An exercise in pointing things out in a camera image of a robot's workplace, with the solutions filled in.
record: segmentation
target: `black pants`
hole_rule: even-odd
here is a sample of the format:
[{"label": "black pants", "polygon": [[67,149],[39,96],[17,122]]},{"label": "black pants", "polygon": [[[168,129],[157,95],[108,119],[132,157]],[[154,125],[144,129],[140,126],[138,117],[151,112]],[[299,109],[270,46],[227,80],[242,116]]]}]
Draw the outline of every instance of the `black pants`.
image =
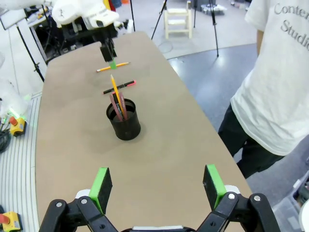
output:
[{"label": "black pants", "polygon": [[237,166],[246,179],[256,172],[266,170],[284,157],[272,154],[247,135],[231,105],[225,113],[218,134],[233,157],[243,148],[241,160]]}]

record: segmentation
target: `brown tabletop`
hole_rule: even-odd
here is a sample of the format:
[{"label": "brown tabletop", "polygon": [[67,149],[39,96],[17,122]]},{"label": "brown tabletop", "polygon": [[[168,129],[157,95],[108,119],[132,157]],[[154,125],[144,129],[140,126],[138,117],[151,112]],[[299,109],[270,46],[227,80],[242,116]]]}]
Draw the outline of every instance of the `brown tabletop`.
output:
[{"label": "brown tabletop", "polygon": [[[39,113],[36,189],[42,221],[53,199],[71,202],[91,188],[99,167],[109,167],[113,182],[107,217],[118,230],[136,226],[184,225],[197,229],[211,211],[202,178],[215,164],[224,183],[248,197],[245,179],[211,123],[178,75],[145,33],[114,40],[117,63],[108,66],[94,43],[48,65]],[[121,89],[135,102],[141,132],[119,140],[106,117],[104,90]],[[227,231],[240,231],[230,224]]]}]

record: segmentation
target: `corrugated white panel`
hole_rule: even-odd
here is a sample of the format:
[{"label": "corrugated white panel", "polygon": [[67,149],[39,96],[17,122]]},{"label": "corrugated white panel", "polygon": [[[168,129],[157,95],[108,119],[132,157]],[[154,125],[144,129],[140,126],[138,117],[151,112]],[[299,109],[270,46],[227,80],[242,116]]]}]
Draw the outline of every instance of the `corrugated white panel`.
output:
[{"label": "corrugated white panel", "polygon": [[39,220],[35,192],[35,145],[42,93],[32,96],[25,135],[12,137],[0,154],[0,204],[21,216],[23,231],[37,232]]}]

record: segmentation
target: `white step stool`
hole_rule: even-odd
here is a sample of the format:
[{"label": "white step stool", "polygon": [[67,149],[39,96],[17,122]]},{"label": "white step stool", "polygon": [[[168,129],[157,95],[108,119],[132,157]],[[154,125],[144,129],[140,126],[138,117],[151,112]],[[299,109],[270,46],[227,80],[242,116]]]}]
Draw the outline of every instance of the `white step stool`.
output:
[{"label": "white step stool", "polygon": [[[185,19],[169,19],[169,16],[185,16]],[[170,26],[184,25],[184,29],[170,30]],[[189,38],[192,38],[192,15],[191,15],[191,1],[187,1],[187,7],[184,9],[165,9],[164,11],[164,26],[165,38],[169,38],[170,33],[187,32]]]}]

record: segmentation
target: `pencil cup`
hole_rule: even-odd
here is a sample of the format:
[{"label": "pencil cup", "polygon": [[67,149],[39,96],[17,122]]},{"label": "pencil cup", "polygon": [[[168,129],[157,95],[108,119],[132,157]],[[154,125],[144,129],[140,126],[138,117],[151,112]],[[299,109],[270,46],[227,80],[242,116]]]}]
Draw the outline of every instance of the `pencil cup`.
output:
[{"label": "pencil cup", "polygon": [[140,133],[140,123],[136,114],[136,107],[133,101],[125,99],[127,120],[120,121],[116,112],[110,104],[106,110],[106,116],[111,121],[116,136],[121,140],[131,140]]}]

